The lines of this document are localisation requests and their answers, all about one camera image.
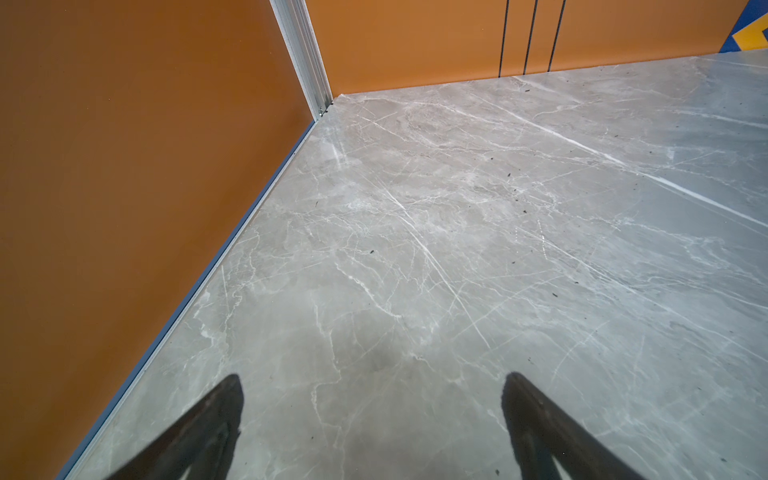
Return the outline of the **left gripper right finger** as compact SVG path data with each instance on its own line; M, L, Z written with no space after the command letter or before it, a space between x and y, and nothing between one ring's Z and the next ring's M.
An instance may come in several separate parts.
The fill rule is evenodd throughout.
M507 375L501 408L523 479L642 477L519 372Z

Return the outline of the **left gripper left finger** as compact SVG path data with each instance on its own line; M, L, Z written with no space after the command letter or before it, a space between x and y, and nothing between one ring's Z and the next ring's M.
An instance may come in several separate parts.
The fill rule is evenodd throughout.
M231 468L244 407L238 375L230 374L112 479L224 479Z

